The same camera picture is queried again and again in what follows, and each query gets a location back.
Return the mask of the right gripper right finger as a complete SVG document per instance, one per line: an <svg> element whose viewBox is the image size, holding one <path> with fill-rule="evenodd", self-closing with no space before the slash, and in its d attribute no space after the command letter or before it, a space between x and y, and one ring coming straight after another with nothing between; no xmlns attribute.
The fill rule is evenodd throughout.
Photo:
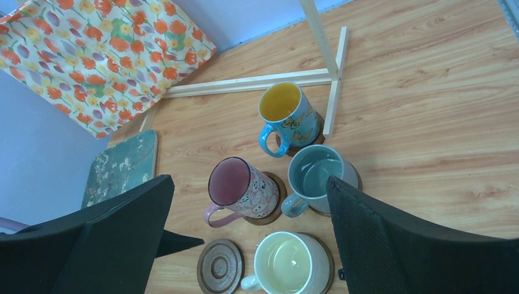
<svg viewBox="0 0 519 294"><path fill-rule="evenodd" d="M330 176L326 191L350 293L517 293L518 240L445 227Z"/></svg>

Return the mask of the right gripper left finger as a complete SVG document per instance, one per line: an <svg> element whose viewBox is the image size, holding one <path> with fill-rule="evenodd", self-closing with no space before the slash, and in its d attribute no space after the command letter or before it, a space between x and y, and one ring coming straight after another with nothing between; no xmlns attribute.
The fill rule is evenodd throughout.
<svg viewBox="0 0 519 294"><path fill-rule="evenodd" d="M174 194L158 176L117 197L1 236L2 293L143 293Z"/></svg>

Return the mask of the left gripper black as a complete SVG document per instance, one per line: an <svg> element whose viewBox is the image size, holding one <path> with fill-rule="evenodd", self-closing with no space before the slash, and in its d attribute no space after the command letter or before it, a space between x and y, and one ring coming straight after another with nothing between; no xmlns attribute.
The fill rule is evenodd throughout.
<svg viewBox="0 0 519 294"><path fill-rule="evenodd" d="M201 238L179 235L168 230L163 230L155 257L159 258L174 254L202 244L204 244L204 240Z"/></svg>

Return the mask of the pink mug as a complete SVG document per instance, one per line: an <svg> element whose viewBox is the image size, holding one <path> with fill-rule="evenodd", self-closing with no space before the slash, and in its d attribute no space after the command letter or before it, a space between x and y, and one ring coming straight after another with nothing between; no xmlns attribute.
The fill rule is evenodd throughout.
<svg viewBox="0 0 519 294"><path fill-rule="evenodd" d="M212 228L240 218L262 225L275 214L282 196L274 179L240 157L220 161L211 172L207 189L211 203L203 219Z"/></svg>

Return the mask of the cream mug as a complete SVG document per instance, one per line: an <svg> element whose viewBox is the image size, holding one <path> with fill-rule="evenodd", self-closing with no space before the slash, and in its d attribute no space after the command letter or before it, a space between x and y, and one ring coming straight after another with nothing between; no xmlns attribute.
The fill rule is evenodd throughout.
<svg viewBox="0 0 519 294"><path fill-rule="evenodd" d="M246 292L326 293L334 279L329 248L309 233L279 231L256 248L254 273L241 280Z"/></svg>

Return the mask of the grey mug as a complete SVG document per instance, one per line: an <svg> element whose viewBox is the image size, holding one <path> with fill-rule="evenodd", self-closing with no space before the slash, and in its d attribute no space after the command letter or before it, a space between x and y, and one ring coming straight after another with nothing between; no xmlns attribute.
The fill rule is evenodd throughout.
<svg viewBox="0 0 519 294"><path fill-rule="evenodd" d="M309 206L329 213L326 183L330 176L358 187L356 173L350 164L337 150L327 145L310 145L301 149L289 163L288 182L293 193L281 204L282 213L294 218Z"/></svg>

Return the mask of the blue mug yellow inside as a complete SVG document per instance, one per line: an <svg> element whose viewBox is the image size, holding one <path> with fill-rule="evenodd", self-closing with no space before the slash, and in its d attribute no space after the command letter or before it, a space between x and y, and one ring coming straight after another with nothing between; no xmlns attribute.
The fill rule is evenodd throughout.
<svg viewBox="0 0 519 294"><path fill-rule="evenodd" d="M290 148L303 148L318 138L321 122L296 83L284 81L269 87L260 98L258 113L265 122L258 143L272 157L282 157ZM273 132L280 137L277 151L267 146Z"/></svg>

